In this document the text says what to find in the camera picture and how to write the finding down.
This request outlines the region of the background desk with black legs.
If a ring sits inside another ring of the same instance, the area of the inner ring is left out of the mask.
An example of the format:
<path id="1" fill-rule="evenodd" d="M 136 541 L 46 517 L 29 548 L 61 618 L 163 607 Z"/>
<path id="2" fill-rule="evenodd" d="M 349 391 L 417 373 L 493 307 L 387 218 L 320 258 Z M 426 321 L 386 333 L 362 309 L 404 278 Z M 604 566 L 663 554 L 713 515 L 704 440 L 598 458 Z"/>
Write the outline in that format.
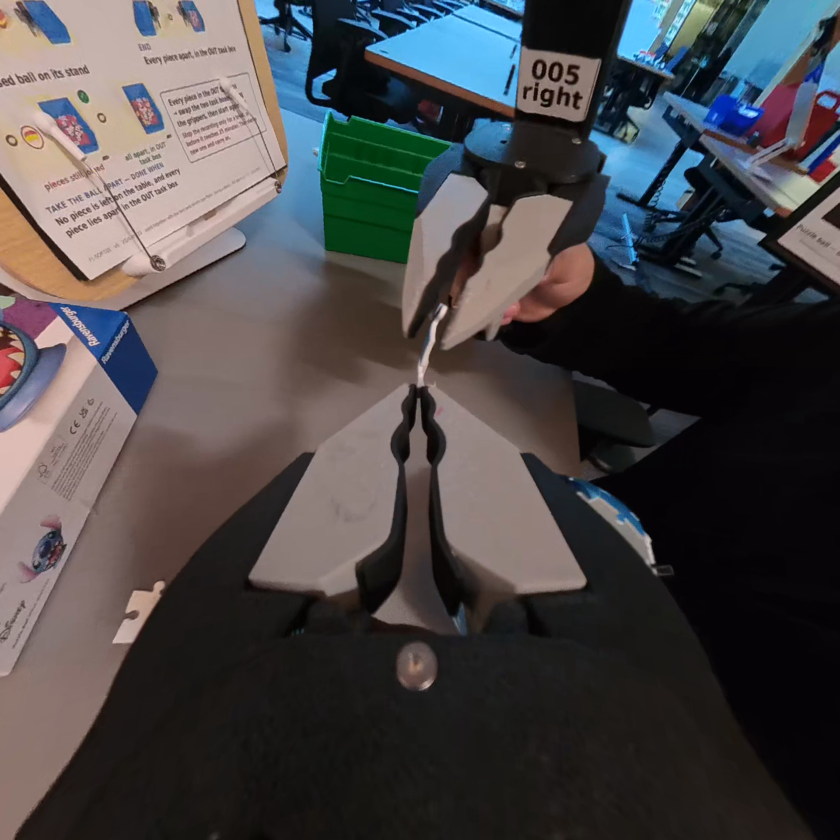
<path id="1" fill-rule="evenodd" d="M 781 157 L 771 159 L 763 150 L 710 126 L 706 122 L 707 108 L 670 92 L 664 100 L 662 119 L 677 136 L 677 145 L 647 190 L 638 199 L 625 197 L 624 201 L 658 216 L 661 224 L 676 217 L 677 213 L 658 208 L 658 196 L 689 151 L 702 153 L 698 172 L 708 188 L 691 210 L 679 217 L 679 225 L 669 234 L 640 234 L 637 249 L 648 261 L 699 277 L 692 257 L 695 246 L 720 212 L 729 212 L 747 224 L 758 224 L 763 232 L 769 222 L 790 216 L 821 187 L 837 186 L 838 171 L 817 182 L 803 164 Z"/>

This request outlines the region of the green plastic bin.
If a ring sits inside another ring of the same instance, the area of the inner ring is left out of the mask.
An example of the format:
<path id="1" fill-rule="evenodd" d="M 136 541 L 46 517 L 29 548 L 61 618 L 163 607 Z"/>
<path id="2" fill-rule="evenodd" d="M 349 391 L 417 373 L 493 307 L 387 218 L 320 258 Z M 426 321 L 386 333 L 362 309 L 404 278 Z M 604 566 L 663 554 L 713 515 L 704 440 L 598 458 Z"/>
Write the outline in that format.
<path id="1" fill-rule="evenodd" d="M 328 112 L 318 155 L 325 249 L 405 264 L 423 174 L 449 147 L 420 133 Z"/>

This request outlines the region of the blue puzzle ball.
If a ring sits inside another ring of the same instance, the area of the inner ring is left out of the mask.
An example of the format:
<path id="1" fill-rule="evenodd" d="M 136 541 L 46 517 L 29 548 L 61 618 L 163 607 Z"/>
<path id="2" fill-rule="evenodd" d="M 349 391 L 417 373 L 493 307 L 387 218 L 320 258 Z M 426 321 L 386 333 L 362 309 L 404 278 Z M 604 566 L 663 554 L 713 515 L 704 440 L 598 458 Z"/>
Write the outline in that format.
<path id="1" fill-rule="evenodd" d="M 565 477 L 576 495 L 609 523 L 653 570 L 656 566 L 653 542 L 638 517 L 614 495 L 592 482 Z"/>

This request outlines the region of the person's right forearm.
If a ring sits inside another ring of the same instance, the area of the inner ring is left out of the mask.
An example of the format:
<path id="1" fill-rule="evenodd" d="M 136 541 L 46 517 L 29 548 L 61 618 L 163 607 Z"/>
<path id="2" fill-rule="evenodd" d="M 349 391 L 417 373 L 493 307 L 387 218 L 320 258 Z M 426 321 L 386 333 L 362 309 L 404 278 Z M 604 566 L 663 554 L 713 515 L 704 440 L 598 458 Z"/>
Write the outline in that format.
<path id="1" fill-rule="evenodd" d="M 838 302 L 688 303 L 630 287 L 597 255 L 587 292 L 550 318 L 501 327 L 511 351 L 642 403 L 710 417 L 769 393 L 838 409 Z"/>

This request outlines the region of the person's right hand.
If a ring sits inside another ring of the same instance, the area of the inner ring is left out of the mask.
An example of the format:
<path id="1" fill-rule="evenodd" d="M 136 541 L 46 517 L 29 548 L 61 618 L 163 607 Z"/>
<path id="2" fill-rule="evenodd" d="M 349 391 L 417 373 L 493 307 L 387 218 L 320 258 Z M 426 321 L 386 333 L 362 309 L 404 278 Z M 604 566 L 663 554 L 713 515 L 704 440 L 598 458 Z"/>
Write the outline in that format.
<path id="1" fill-rule="evenodd" d="M 595 258 L 587 244 L 567 248 L 552 259 L 538 285 L 505 310 L 501 325 L 550 318 L 587 292 L 594 273 Z"/>

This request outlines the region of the white and blue puzzle box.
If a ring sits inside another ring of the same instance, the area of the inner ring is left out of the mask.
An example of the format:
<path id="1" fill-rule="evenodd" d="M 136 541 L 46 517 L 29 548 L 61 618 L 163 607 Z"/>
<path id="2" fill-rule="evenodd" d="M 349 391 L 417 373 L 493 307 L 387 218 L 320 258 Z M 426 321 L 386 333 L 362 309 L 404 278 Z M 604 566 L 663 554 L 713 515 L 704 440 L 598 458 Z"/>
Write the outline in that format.
<path id="1" fill-rule="evenodd" d="M 130 317 L 2 296 L 1 676 L 9 675 L 157 377 Z"/>

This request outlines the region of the small blue bin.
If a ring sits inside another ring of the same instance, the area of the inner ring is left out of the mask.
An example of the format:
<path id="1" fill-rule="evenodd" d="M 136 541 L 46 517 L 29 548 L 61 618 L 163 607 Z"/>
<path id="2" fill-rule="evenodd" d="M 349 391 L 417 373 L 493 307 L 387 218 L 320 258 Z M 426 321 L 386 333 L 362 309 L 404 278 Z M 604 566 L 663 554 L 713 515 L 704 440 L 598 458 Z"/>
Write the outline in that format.
<path id="1" fill-rule="evenodd" d="M 710 105 L 704 123 L 720 133 L 743 137 L 751 135 L 762 116 L 762 107 L 720 94 Z"/>

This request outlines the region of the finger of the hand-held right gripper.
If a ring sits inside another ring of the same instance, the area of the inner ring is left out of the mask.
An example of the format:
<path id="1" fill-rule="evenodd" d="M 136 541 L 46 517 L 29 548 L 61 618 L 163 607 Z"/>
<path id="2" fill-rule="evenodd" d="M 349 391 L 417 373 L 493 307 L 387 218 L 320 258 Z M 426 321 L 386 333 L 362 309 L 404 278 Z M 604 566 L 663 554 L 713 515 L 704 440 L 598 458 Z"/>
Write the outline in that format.
<path id="1" fill-rule="evenodd" d="M 485 226 L 488 191 L 463 174 L 424 178 L 402 289 L 402 331 L 412 339 L 446 303 L 466 251 Z"/>
<path id="2" fill-rule="evenodd" d="M 559 196 L 525 196 L 512 205 L 500 223 L 496 246 L 460 292 L 442 350 L 452 350 L 482 330 L 498 329 L 505 310 L 543 277 L 550 246 L 572 206 Z"/>

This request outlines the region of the grey background table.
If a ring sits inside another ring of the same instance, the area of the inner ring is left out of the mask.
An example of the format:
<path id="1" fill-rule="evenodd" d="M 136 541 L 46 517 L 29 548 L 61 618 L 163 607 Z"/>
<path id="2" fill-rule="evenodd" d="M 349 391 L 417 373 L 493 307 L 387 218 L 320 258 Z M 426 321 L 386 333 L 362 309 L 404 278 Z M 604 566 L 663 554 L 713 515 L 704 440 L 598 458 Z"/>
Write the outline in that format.
<path id="1" fill-rule="evenodd" d="M 368 47 L 365 58 L 422 98 L 463 113 L 512 120 L 521 36 L 521 22 L 468 5 Z"/>

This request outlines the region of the white puzzle piece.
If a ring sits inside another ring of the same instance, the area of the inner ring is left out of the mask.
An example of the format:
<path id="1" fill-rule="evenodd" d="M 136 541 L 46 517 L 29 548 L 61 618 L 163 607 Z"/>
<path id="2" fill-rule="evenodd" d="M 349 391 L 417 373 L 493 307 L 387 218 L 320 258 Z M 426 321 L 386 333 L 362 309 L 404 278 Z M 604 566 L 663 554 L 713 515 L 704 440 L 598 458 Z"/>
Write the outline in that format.
<path id="1" fill-rule="evenodd" d="M 149 590 L 135 590 L 124 609 L 123 620 L 112 644 L 132 645 L 153 612 L 165 590 L 165 581 L 156 581 Z"/>
<path id="2" fill-rule="evenodd" d="M 438 345 L 438 329 L 441 323 L 447 318 L 449 305 L 439 303 L 429 323 L 423 348 L 416 364 L 416 388 L 422 389 L 426 386 L 426 377 L 429 369 L 432 354 Z"/>

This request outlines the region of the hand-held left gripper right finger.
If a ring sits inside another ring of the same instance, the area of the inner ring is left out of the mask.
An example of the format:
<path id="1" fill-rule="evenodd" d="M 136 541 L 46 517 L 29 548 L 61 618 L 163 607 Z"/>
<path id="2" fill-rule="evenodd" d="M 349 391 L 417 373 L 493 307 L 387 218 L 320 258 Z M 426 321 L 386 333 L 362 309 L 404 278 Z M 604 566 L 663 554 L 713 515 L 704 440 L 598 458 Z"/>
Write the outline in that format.
<path id="1" fill-rule="evenodd" d="M 586 578 L 519 448 L 435 386 L 420 388 L 433 573 L 447 613 L 479 631 L 500 604 L 580 592 Z"/>

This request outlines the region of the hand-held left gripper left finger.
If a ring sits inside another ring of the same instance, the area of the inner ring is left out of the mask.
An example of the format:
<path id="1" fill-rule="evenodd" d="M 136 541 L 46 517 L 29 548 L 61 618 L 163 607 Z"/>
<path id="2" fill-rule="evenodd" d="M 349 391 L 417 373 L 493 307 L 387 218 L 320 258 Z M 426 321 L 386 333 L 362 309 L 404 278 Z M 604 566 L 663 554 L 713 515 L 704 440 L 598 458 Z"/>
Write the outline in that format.
<path id="1" fill-rule="evenodd" d="M 248 580 L 375 613 L 403 571 L 406 462 L 417 386 L 402 385 L 321 444 Z"/>

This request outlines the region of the framed instruction sign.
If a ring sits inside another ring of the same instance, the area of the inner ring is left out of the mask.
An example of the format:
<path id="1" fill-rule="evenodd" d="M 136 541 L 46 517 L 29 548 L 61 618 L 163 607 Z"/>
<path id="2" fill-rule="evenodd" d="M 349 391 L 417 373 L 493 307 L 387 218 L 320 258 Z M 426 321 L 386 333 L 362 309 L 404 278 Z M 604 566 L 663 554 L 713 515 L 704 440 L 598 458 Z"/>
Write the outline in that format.
<path id="1" fill-rule="evenodd" d="M 818 287 L 838 292 L 838 176 L 825 181 L 788 216 L 772 222 L 759 245 Z"/>

